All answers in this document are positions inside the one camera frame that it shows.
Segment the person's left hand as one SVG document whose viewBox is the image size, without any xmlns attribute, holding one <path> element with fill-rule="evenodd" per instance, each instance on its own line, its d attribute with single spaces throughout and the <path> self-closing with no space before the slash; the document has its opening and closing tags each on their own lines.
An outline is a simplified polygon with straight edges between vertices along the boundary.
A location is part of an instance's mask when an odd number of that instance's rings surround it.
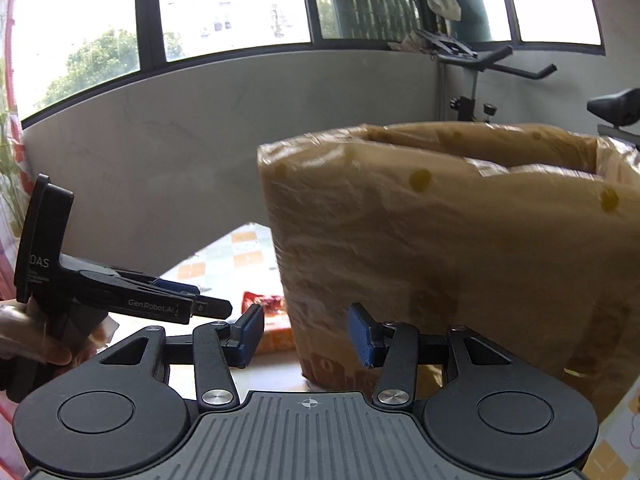
<svg viewBox="0 0 640 480">
<path fill-rule="evenodd" d="M 72 351 L 61 341 L 47 335 L 46 318 L 35 300 L 21 304 L 15 299 L 1 301 L 1 359 L 21 356 L 38 363 L 75 367 L 105 348 L 118 329 L 108 316 L 93 331 L 79 350 Z"/>
</svg>

